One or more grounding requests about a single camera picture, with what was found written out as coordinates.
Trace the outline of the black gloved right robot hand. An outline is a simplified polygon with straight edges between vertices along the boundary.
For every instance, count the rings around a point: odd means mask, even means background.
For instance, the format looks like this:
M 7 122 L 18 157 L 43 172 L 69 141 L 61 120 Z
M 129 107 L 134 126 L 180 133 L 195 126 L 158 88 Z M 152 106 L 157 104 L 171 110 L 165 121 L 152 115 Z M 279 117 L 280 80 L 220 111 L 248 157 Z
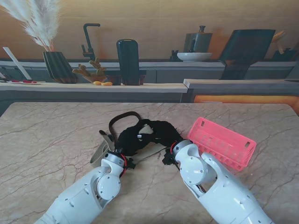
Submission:
M 167 121 L 149 121 L 148 125 L 153 130 L 153 133 L 149 136 L 151 142 L 171 147 L 173 143 L 184 140 L 176 128 Z

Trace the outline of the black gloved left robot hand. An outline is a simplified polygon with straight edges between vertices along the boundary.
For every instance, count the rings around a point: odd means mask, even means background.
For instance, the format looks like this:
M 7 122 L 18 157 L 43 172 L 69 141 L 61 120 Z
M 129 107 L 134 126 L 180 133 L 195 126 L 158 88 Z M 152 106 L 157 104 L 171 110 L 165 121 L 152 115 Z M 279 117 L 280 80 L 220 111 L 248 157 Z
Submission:
M 145 134 L 141 140 L 137 136 L 144 125 L 148 125 L 149 123 L 149 119 L 141 119 L 136 125 L 122 131 L 115 144 L 115 150 L 124 156 L 133 156 L 137 150 L 146 147 L 150 143 L 150 134 Z

